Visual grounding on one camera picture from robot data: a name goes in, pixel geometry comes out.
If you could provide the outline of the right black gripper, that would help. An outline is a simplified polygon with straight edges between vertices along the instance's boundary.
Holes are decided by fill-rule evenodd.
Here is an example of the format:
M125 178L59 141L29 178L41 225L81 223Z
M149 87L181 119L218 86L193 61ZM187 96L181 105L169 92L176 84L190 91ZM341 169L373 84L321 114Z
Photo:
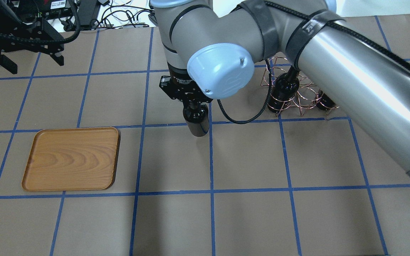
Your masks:
M198 84L189 76L186 69L176 68L168 64L169 75L161 76L159 87L173 100L184 104L189 102L210 103L213 99L205 96Z

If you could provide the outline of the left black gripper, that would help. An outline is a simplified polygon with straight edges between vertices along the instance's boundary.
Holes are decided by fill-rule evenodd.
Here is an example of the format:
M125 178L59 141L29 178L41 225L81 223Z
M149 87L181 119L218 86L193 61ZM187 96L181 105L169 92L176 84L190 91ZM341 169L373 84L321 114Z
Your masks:
M71 14L77 21L78 7L73 0L0 0L0 66L11 74L18 74L18 66L5 52L28 50L50 56L64 66L64 45L80 34L80 25L70 29L74 33L64 38L48 22Z

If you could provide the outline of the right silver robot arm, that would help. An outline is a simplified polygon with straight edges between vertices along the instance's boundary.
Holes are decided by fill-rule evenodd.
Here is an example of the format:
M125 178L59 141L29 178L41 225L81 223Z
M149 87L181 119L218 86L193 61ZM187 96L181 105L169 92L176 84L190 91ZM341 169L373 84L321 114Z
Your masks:
M249 83L282 52L410 177L410 63L351 30L330 0L246 0L218 17L205 0L153 0L167 60L207 97Z

